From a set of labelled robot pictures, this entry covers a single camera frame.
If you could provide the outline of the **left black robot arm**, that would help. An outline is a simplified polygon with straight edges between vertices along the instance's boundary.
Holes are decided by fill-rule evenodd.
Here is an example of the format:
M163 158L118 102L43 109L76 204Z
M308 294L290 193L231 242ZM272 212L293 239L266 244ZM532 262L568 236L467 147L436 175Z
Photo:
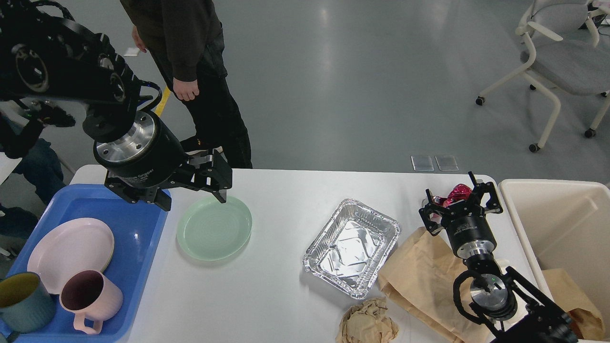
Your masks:
M1 99L70 100L87 104L83 130L106 170L105 187L130 203L171 208L165 190L182 187L227 200L232 169L219 152L189 155L153 109L161 95L141 96L153 82L137 78L103 33L39 10L50 0L1 2Z

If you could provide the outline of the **standing person's left hand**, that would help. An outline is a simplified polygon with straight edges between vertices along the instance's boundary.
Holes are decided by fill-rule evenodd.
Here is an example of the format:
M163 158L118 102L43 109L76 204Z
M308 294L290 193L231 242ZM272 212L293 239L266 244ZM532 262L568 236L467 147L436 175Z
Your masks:
M181 81L177 78L173 79L173 92L181 101L192 101L200 95L198 81Z

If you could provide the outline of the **standing person's right hand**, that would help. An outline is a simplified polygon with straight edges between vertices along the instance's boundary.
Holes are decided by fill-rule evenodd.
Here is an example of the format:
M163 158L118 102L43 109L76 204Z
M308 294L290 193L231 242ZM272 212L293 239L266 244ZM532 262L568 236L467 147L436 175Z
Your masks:
M139 31L135 25L132 27L131 37L133 39L133 42L134 42L137 50L139 50L140 52L146 53L147 52L146 45L143 42L142 38L140 37Z

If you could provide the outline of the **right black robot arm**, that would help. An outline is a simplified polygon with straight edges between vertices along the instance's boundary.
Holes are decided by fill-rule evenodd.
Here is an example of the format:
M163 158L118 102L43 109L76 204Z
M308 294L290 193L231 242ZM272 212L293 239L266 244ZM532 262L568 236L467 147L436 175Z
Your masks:
M454 256L466 266L453 282L457 311L485 325L495 343L576 343L570 315L516 269L499 267L487 221L488 213L503 212L497 189L468 175L472 187L465 198L445 206L426 190L418 211L431 236L446 231Z

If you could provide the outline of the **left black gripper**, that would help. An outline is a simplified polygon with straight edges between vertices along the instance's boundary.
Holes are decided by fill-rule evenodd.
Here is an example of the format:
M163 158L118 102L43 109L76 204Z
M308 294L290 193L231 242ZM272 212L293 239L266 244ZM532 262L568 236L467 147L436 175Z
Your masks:
M95 142L94 158L107 169L105 186L129 203L144 201L165 212L172 198L164 192L183 165L189 167L184 187L211 193L227 202L233 170L216 149L185 153L180 141L151 111L137 111L132 126L119 139Z

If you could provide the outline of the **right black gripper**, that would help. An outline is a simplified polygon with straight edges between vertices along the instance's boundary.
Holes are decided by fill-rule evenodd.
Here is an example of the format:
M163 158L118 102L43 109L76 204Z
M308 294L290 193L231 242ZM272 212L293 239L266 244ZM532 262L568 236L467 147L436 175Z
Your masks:
M497 242L487 222L488 213L502 213L503 207L492 182L480 182L468 172L473 188L466 200L466 208L448 209L434 202L430 189L418 210L425 229L431 236L447 231L453 253L460 259L492 254Z

